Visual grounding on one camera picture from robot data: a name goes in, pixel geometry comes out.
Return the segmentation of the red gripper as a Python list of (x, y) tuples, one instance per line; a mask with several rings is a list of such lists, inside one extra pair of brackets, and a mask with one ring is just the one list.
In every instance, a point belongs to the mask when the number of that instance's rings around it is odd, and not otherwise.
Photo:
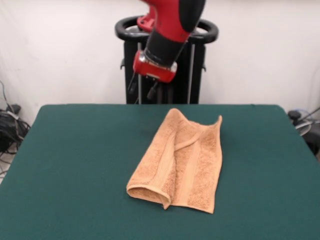
[(133, 75), (128, 84), (127, 91), (129, 94), (134, 94), (137, 86), (137, 74), (141, 76), (151, 77), (156, 79), (153, 86), (150, 88), (147, 99), (154, 100), (157, 98), (159, 82), (170, 83), (176, 75), (178, 65), (176, 62), (171, 67), (164, 67), (148, 60), (144, 51), (138, 50), (133, 61)]

